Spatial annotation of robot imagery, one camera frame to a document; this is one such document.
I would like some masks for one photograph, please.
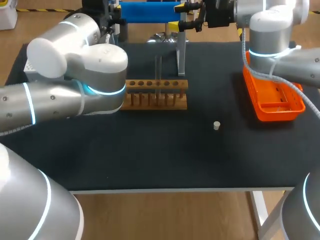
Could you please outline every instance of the orange plastic tray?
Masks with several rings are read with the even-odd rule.
[[[248,62],[250,54],[246,53]],[[258,119],[262,122],[292,121],[306,106],[302,98],[284,83],[260,80],[251,75],[246,66],[243,76]],[[295,83],[301,91],[300,84]]]

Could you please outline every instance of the black tabletop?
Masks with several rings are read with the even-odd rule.
[[[176,79],[173,45],[125,44],[128,79]],[[24,46],[7,84],[26,81]],[[320,122],[257,120],[242,76],[241,44],[188,43],[188,110],[119,111],[51,120],[0,142],[71,191],[294,187],[318,165]],[[315,88],[305,94],[320,106]],[[218,131],[214,121],[221,122]]]

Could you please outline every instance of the wooden floor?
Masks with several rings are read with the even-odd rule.
[[[18,0],[18,8],[77,9],[81,0]],[[311,1],[320,10],[320,1]],[[24,43],[57,24],[65,13],[21,12],[14,30],[0,31],[0,85]],[[163,24],[131,24],[129,41],[145,42]],[[238,41],[230,27],[190,30],[191,42]],[[320,15],[296,26],[292,39],[305,48],[320,47]],[[264,192],[270,212],[282,193]],[[83,240],[256,240],[256,228],[245,192],[77,195],[85,217]],[[282,240],[279,233],[275,240]]]

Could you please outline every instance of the white table leg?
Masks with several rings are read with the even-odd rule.
[[[281,208],[289,192],[287,191],[268,216],[262,191],[251,191],[255,220],[258,226],[258,239],[271,240],[281,227]]]

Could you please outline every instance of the blue foam block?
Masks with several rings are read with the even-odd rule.
[[[121,17],[129,24],[164,24],[180,20],[174,7],[180,2],[120,2]]]

